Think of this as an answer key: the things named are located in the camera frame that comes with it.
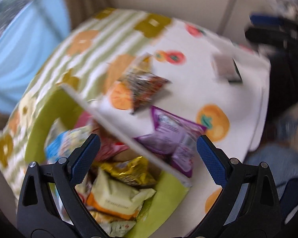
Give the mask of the orange and cream snack bag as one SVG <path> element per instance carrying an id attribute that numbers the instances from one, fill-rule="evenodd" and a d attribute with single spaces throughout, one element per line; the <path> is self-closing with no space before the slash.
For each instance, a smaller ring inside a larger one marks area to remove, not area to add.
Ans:
<path id="1" fill-rule="evenodd" d="M 105 171 L 98 169 L 97 177 L 86 199 L 86 205 L 102 213 L 125 220 L 134 220 L 144 201 L 153 197 L 155 193 L 152 188 L 138 190 L 114 180 Z"/>

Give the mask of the white and blue snack bag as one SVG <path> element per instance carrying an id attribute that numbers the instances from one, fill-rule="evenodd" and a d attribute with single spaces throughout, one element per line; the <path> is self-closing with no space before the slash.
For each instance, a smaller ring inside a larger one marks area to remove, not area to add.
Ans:
<path id="1" fill-rule="evenodd" d="M 92 133 L 92 127 L 86 125 L 59 134 L 45 148 L 47 164 L 53 164 L 61 157 L 69 157 L 75 148 L 80 147 Z"/>

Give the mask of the green cardboard snack box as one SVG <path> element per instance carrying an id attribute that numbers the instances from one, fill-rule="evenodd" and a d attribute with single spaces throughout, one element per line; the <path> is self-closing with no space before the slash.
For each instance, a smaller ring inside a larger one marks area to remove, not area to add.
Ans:
<path id="1" fill-rule="evenodd" d="M 155 187 L 156 194 L 144 204 L 136 225 L 127 233 L 127 237 L 151 236 L 181 204 L 191 187 L 191 181 L 161 159 L 152 155 L 136 141 L 122 134 L 118 128 L 111 125 L 96 110 L 92 109 L 86 101 L 82 100 L 70 86 L 62 85 L 57 87 L 43 106 L 28 141 L 26 162 L 30 164 L 30 162 L 36 161 L 40 165 L 45 165 L 43 164 L 43 145 L 48 134 L 46 126 L 51 125 L 55 119 L 60 118 L 66 126 L 73 127 L 84 110 L 88 111 L 118 139 L 160 168 L 161 174 Z M 55 184 L 51 184 L 50 189 L 62 220 L 70 224 L 71 220 L 62 204 Z"/>

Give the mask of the purple snack bag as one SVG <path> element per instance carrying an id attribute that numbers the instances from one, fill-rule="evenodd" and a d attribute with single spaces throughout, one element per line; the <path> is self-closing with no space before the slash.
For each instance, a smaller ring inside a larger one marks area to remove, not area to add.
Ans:
<path id="1" fill-rule="evenodd" d="M 180 173 L 191 178 L 197 138 L 205 134 L 207 127 L 156 106 L 151 106 L 151 117 L 153 133 L 136 137 L 136 140 Z"/>

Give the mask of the pink snack bag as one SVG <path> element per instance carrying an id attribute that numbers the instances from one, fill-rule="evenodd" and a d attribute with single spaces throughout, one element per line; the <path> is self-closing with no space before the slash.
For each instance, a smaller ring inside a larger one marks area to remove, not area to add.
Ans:
<path id="1" fill-rule="evenodd" d="M 129 149 L 129 146 L 119 141 L 115 136 L 110 134 L 103 126 L 101 126 L 91 114 L 84 111 L 79 116 L 74 128 L 90 126 L 92 133 L 97 134 L 101 140 L 101 147 L 98 151 L 95 161 L 101 162 Z"/>

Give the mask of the gold foil snack bag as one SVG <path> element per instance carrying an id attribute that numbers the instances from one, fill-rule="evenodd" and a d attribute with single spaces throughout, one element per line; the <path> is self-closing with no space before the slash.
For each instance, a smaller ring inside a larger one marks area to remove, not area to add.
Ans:
<path id="1" fill-rule="evenodd" d="M 149 172 L 149 161 L 142 156 L 125 162 L 104 162 L 100 168 L 130 186 L 148 187 L 157 183 Z"/>

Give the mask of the dark green snack packet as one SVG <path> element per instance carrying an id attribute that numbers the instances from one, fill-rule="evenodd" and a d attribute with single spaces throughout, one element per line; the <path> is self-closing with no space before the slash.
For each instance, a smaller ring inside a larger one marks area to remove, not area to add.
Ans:
<path id="1" fill-rule="evenodd" d="M 243 83 L 235 60 L 224 54 L 213 54 L 212 68 L 215 77 L 228 83 Z"/>

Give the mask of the blue window cloth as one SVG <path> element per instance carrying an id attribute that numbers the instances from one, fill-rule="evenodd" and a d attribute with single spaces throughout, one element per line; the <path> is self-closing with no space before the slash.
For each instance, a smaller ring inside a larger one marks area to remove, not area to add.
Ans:
<path id="1" fill-rule="evenodd" d="M 0 0 L 0 112 L 10 114 L 70 32 L 64 0 Z"/>

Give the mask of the potato chips bag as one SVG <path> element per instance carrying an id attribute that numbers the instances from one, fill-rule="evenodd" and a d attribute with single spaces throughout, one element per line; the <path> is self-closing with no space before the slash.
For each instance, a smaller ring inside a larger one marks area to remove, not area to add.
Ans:
<path id="1" fill-rule="evenodd" d="M 136 58 L 118 79 L 131 92 L 131 114 L 147 106 L 158 92 L 171 83 L 152 73 L 151 62 L 152 54 L 149 53 Z"/>

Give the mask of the white fruit print cloth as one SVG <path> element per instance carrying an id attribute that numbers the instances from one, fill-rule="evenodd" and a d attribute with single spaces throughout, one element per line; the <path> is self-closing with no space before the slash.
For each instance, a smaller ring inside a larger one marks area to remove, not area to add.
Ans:
<path id="1" fill-rule="evenodd" d="M 213 119 L 228 123 L 224 136 L 215 143 L 229 157 L 243 160 L 259 147 L 269 98 L 271 66 L 267 58 L 177 19 L 135 59 L 146 53 L 152 54 L 153 73 L 171 81 L 154 97 L 154 106 L 195 123 L 211 123 Z M 243 83 L 218 80 L 212 68 L 213 54 L 232 57 Z M 116 108 L 110 100 L 115 81 L 132 62 L 108 65 L 110 84 L 97 110 L 135 138 L 153 131 L 149 108 L 131 114 Z"/>

